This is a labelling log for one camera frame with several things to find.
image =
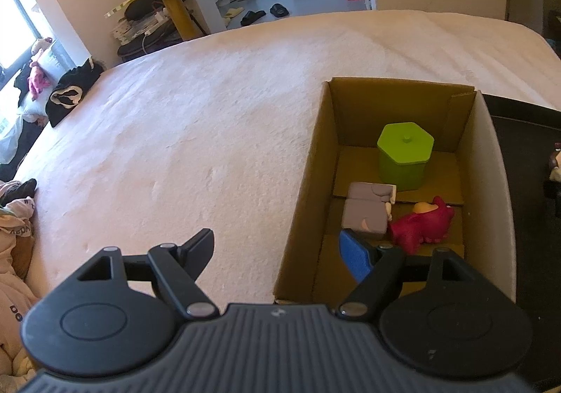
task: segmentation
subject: white bedsheet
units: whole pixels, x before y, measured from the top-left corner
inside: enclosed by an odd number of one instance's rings
[[[39,183],[37,295],[101,247],[145,253],[214,229],[199,285],[220,306],[270,302],[322,82],[474,85],[561,109],[561,61],[523,26],[408,11],[287,18],[165,49],[102,75],[18,179]]]

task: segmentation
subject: plastic bag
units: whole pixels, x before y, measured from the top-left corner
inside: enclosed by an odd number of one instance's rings
[[[0,133],[0,164],[10,163],[16,156],[22,130],[23,116],[18,115],[16,122]]]

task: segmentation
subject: ribbed black surface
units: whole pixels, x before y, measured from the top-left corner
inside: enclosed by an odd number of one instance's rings
[[[336,319],[321,305],[230,305],[223,317],[188,325],[153,364],[112,380],[39,375],[25,393],[529,392],[507,375],[447,382],[402,366],[368,325]]]

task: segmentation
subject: floor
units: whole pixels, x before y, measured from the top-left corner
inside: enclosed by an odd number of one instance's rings
[[[275,3],[284,5],[291,16],[366,10],[364,0],[238,0],[225,7],[220,7],[220,12],[224,15],[226,11],[228,11],[228,8],[245,8],[243,12],[232,19],[227,27],[228,29],[234,29],[241,26],[240,21],[249,10],[255,12],[264,10],[266,12],[266,15],[254,24],[268,21],[280,21],[280,19],[277,19],[269,11]]]

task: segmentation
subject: blue pad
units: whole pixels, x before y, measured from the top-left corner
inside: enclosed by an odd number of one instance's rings
[[[358,283],[361,283],[374,268],[370,264],[366,247],[362,246],[348,231],[343,230],[339,234],[339,253],[352,277]]]

